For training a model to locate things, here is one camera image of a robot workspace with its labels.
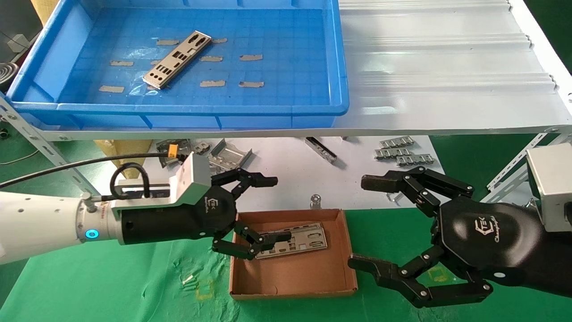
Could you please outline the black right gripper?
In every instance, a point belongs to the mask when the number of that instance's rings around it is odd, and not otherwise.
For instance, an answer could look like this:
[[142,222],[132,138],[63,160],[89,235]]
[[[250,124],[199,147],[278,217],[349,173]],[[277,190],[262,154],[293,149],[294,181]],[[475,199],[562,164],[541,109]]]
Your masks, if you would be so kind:
[[[572,295],[571,233],[547,232],[535,210],[476,202],[469,199],[472,186],[423,166],[390,170],[383,176],[364,175],[361,188],[402,192],[427,217],[437,216],[432,242],[440,247],[427,249],[402,267],[359,254],[348,259],[350,268],[370,273],[378,287],[399,292],[415,308],[482,302],[493,292],[484,279],[507,287]],[[452,200],[441,206],[432,191]],[[420,284],[417,277],[440,261],[466,283]]]

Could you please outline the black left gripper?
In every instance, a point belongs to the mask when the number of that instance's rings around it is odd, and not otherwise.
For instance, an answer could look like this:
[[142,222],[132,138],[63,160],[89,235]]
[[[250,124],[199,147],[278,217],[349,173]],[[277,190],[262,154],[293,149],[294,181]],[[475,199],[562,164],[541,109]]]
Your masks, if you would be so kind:
[[[291,232],[261,235],[244,222],[235,222],[235,200],[250,187],[273,187],[277,177],[250,173],[245,169],[232,169],[212,176],[212,185],[223,186],[239,182],[231,191],[232,199],[205,197],[198,204],[174,207],[131,209],[121,212],[123,243],[166,242],[174,240],[200,240],[212,237],[212,251],[235,258],[252,260],[262,251],[270,251],[278,242],[291,239]],[[223,240],[234,227],[235,234],[248,245]]]

